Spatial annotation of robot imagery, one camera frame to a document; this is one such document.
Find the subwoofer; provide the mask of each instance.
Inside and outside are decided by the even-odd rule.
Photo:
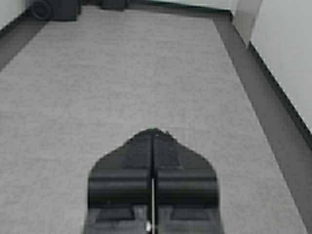
[[[81,0],[35,0],[31,6],[38,20],[76,20],[81,13]]]

